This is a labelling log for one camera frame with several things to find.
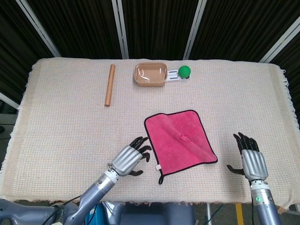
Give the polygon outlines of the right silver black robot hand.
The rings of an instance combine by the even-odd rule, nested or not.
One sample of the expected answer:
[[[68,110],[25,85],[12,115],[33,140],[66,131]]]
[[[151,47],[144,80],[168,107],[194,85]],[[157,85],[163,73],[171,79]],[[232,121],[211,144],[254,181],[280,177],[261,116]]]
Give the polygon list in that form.
[[[244,176],[249,183],[256,180],[266,180],[269,176],[263,154],[260,152],[255,139],[238,132],[233,134],[242,161],[242,168],[235,169],[227,165],[230,172]]]

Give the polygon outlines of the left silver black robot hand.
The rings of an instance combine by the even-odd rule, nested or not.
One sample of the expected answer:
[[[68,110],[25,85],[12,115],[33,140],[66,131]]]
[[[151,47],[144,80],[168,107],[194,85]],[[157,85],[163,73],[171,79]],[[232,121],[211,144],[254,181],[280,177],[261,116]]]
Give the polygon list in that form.
[[[149,145],[142,146],[147,140],[148,137],[137,137],[113,159],[111,167],[119,176],[131,175],[136,177],[143,174],[143,170],[134,171],[134,168],[141,160],[145,159],[146,162],[150,160],[148,151],[152,150],[152,147]]]

